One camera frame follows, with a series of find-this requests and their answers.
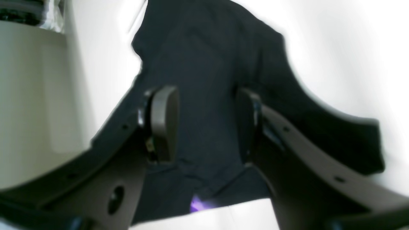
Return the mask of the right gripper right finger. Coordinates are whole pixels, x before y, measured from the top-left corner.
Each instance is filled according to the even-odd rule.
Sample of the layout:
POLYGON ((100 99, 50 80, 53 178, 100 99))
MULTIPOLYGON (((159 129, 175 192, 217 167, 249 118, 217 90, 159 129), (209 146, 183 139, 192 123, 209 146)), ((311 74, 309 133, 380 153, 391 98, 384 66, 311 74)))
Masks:
POLYGON ((328 156, 246 88, 236 91, 240 156, 272 192, 281 230, 408 229, 408 197, 328 156))

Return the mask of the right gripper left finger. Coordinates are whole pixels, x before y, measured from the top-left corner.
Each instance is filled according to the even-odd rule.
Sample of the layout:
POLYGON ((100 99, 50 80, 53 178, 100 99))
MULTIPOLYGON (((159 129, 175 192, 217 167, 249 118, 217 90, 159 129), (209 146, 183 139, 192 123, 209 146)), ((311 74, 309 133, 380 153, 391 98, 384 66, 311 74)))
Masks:
POLYGON ((91 148, 44 176, 1 190, 1 224, 16 230, 127 230, 149 164, 175 159, 179 92, 143 93, 91 148))

